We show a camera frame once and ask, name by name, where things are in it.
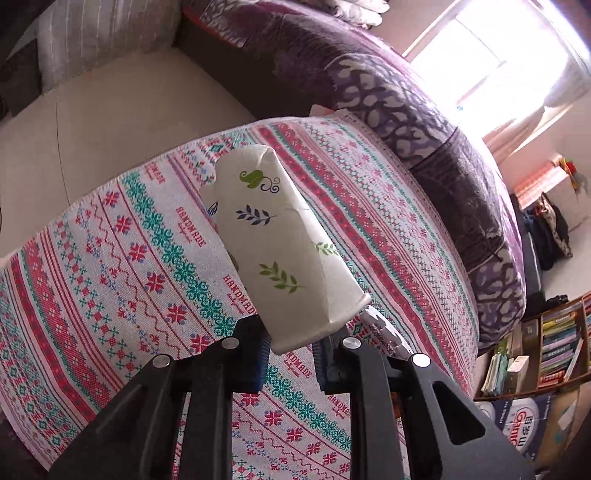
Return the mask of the white leaf-print paper cup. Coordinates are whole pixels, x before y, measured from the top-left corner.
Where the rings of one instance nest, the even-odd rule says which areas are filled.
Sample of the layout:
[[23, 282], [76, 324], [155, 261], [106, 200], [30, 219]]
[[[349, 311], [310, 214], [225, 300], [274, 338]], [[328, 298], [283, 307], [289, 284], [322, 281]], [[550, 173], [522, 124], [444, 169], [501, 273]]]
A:
[[274, 354], [335, 333], [370, 304], [273, 148], [221, 156], [201, 198]]

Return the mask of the patterned striped tablecloth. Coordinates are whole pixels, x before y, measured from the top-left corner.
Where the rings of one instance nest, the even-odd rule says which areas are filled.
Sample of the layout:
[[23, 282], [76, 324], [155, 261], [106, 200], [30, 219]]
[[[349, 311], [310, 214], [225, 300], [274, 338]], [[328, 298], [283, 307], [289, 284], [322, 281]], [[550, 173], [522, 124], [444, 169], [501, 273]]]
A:
[[204, 351], [252, 313], [198, 190], [256, 144], [276, 150], [377, 311], [473, 392], [474, 294], [417, 180], [348, 114], [259, 121], [109, 181], [4, 261], [1, 416], [43, 468], [152, 357]]

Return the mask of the lower Ganten water carton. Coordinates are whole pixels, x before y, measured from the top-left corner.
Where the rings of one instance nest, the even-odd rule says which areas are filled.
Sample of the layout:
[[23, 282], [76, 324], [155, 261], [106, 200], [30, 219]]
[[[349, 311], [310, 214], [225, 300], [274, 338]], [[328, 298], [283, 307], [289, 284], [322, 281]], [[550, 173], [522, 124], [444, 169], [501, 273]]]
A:
[[553, 395], [517, 399], [476, 401], [476, 406], [503, 432], [509, 442], [530, 462], [542, 445]]

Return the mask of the wooden bookshelf with books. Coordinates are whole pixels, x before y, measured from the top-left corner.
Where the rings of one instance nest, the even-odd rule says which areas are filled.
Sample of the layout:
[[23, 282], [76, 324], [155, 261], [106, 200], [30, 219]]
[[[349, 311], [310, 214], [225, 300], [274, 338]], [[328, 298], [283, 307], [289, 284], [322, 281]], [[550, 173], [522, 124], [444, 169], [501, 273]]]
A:
[[477, 360], [477, 400], [562, 393], [590, 380], [590, 294], [522, 321]]

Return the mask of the brown cardboard box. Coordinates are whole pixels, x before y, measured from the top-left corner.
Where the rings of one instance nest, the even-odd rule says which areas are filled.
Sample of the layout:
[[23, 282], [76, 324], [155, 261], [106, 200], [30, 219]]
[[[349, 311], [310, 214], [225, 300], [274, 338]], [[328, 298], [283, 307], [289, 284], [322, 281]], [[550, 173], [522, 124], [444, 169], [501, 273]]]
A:
[[562, 454], [576, 413], [579, 391], [555, 395], [544, 433], [543, 441], [535, 460], [536, 470], [545, 470]]

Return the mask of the purple patterned bed quilt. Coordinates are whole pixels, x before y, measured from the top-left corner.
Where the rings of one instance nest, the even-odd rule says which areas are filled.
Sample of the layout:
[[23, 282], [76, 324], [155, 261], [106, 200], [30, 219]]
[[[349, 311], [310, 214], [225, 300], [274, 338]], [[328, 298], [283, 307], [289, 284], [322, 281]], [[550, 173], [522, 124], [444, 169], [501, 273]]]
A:
[[472, 284], [480, 349], [523, 318], [522, 239], [499, 168], [387, 43], [294, 1], [185, 1], [175, 42], [256, 118], [314, 106], [356, 115], [441, 216]]

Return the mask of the window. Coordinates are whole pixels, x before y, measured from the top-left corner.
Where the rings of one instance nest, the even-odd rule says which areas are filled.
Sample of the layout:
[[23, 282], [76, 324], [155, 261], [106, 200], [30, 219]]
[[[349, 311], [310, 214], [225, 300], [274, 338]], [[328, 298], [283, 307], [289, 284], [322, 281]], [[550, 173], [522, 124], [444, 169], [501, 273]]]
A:
[[548, 1], [457, 1], [412, 48], [435, 99], [486, 136], [587, 93], [590, 54]]

